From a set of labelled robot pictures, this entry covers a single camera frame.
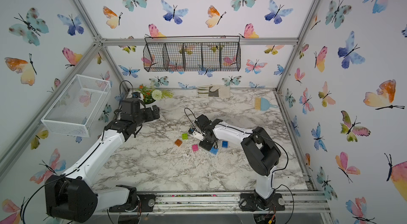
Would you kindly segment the orange lego brick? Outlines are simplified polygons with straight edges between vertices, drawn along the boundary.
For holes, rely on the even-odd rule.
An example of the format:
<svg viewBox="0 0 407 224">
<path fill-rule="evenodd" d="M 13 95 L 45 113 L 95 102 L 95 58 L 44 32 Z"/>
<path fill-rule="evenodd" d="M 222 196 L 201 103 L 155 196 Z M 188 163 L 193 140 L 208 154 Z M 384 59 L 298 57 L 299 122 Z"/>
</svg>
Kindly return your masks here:
<svg viewBox="0 0 407 224">
<path fill-rule="evenodd" d="M 177 139 L 174 144 L 180 147 L 182 145 L 182 141 L 180 139 Z"/>
</svg>

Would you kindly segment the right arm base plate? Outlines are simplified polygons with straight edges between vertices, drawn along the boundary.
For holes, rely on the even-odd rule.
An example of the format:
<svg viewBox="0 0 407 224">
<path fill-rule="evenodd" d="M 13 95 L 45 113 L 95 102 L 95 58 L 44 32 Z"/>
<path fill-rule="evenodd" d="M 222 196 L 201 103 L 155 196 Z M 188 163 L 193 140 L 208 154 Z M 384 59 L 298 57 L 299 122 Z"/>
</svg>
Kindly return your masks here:
<svg viewBox="0 0 407 224">
<path fill-rule="evenodd" d="M 242 211 L 284 211 L 285 201 L 280 193 L 272 193 L 270 197 L 264 199 L 256 192 L 252 193 L 241 193 L 239 208 Z"/>
</svg>

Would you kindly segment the long blue lego brick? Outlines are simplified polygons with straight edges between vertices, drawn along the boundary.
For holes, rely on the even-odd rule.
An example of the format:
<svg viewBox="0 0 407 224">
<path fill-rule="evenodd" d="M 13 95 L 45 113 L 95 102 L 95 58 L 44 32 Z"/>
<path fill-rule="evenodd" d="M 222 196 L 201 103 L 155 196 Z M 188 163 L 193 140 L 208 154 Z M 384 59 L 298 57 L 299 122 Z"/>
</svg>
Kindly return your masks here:
<svg viewBox="0 0 407 224">
<path fill-rule="evenodd" d="M 213 155 L 217 155 L 218 151 L 219 151 L 218 148 L 213 147 L 209 152 L 212 153 Z"/>
</svg>

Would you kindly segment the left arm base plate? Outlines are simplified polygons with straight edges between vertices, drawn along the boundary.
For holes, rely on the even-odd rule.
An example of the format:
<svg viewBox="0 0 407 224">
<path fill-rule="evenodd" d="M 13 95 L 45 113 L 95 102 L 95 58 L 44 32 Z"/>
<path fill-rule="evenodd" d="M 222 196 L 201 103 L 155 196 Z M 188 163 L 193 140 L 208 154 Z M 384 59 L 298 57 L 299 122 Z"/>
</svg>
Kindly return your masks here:
<svg viewBox="0 0 407 224">
<path fill-rule="evenodd" d="M 124 205 L 113 206 L 109 212 L 113 213 L 150 213 L 153 212 L 156 202 L 155 194 L 137 194 L 130 196 Z"/>
</svg>

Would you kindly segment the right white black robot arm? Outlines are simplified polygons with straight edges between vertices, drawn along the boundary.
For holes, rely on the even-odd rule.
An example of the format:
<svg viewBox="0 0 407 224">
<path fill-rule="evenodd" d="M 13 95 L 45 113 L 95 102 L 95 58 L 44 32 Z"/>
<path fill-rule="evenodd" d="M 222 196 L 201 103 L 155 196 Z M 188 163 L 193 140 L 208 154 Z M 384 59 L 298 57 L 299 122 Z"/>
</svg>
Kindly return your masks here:
<svg viewBox="0 0 407 224">
<path fill-rule="evenodd" d="M 239 128 L 221 119 L 211 121 L 202 114 L 192 122 L 188 134 L 200 140 L 199 146 L 207 151 L 217 148 L 220 140 L 240 145 L 256 172 L 254 198 L 259 207 L 271 207 L 272 201 L 277 199 L 273 179 L 282 153 L 264 128 Z"/>
</svg>

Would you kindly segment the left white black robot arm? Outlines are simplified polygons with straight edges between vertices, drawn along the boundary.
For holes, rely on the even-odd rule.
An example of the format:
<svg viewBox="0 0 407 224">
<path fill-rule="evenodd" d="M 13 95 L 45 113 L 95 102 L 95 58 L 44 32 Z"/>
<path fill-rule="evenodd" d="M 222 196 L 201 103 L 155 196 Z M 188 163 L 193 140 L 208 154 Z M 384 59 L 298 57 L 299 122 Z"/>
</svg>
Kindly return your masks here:
<svg viewBox="0 0 407 224">
<path fill-rule="evenodd" d="M 96 143 L 61 175 L 45 183 L 46 214 L 53 218 L 84 223 L 95 212 L 117 208 L 122 212 L 140 211 L 141 200 L 135 187 L 93 191 L 93 182 L 111 155 L 130 137 L 137 136 L 146 122 L 160 118 L 160 108 L 147 107 L 140 98 L 125 99 L 115 111 Z"/>
</svg>

